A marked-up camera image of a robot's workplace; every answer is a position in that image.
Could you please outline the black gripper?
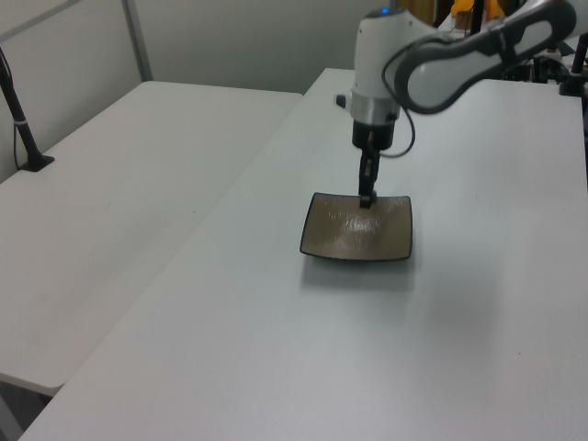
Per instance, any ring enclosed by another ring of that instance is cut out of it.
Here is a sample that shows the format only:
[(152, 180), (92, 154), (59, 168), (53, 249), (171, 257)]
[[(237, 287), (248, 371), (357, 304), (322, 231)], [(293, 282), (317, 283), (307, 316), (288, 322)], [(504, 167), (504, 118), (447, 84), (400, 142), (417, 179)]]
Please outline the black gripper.
[(353, 121), (352, 143), (361, 151), (358, 194), (359, 207), (362, 209), (369, 209), (378, 200), (373, 181), (378, 176), (380, 153), (392, 145), (394, 128), (394, 122), (369, 125)]

